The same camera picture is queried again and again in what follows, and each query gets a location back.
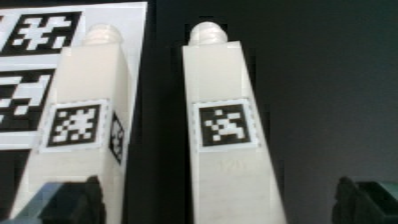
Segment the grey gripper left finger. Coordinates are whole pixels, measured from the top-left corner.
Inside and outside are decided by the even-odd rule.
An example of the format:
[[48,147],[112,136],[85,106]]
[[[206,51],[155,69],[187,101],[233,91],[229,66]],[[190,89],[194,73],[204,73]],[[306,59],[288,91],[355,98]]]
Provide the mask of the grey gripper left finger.
[[100,179],[48,182],[18,215],[0,224],[105,224],[107,209]]

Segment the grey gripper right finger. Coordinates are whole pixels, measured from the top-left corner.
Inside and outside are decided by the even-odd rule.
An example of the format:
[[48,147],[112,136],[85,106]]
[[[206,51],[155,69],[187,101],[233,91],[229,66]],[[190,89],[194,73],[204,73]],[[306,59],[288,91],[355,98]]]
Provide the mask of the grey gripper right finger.
[[398,224],[398,182],[339,179],[332,224]]

